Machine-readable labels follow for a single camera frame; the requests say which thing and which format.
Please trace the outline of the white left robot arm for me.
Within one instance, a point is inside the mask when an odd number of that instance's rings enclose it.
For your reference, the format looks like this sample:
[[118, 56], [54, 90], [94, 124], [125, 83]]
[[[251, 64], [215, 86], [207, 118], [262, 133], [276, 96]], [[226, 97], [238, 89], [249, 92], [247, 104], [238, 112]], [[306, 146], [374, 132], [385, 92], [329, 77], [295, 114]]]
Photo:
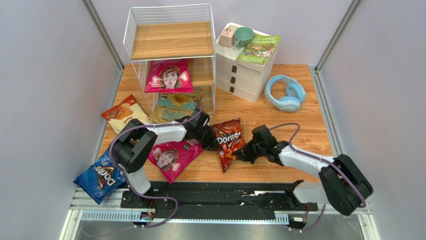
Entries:
[[112, 164], [124, 176], [130, 192], [141, 199], [151, 199], [151, 188], [144, 165], [154, 146], [169, 142], [196, 140], [205, 151], [221, 150], [210, 126], [210, 116], [197, 108], [189, 116], [160, 124], [144, 124], [131, 120], [108, 148]]

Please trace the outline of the tan kettle chips bag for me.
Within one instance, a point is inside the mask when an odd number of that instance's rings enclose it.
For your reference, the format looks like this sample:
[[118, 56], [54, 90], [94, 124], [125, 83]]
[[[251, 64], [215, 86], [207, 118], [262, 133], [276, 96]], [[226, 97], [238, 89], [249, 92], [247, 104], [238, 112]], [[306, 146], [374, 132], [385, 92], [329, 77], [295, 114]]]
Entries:
[[203, 93], [163, 93], [148, 120], [153, 124], [168, 123], [190, 116], [197, 107]]

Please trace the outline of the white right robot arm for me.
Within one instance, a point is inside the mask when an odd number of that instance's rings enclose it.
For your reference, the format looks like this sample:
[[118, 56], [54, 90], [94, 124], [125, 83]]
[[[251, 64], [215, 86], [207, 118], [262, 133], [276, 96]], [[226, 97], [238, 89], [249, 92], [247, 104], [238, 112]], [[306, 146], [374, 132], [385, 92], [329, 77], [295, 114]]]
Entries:
[[252, 130], [252, 139], [234, 151], [238, 160], [253, 164], [259, 157], [271, 163], [298, 169], [320, 180], [302, 181], [290, 191], [300, 203], [329, 204], [344, 216], [365, 208], [373, 186], [346, 154], [324, 156], [303, 150], [291, 140], [278, 141], [271, 129], [261, 125]]

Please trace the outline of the red Doritos bag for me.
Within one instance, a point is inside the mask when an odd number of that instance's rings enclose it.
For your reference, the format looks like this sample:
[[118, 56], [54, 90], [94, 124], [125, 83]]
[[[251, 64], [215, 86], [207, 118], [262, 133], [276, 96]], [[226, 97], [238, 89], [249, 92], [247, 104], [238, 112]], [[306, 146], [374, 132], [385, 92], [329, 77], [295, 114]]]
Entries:
[[222, 172], [225, 173], [237, 159], [233, 153], [246, 143], [243, 137], [241, 118], [217, 123], [212, 126], [214, 135], [222, 150], [219, 150], [219, 160]]

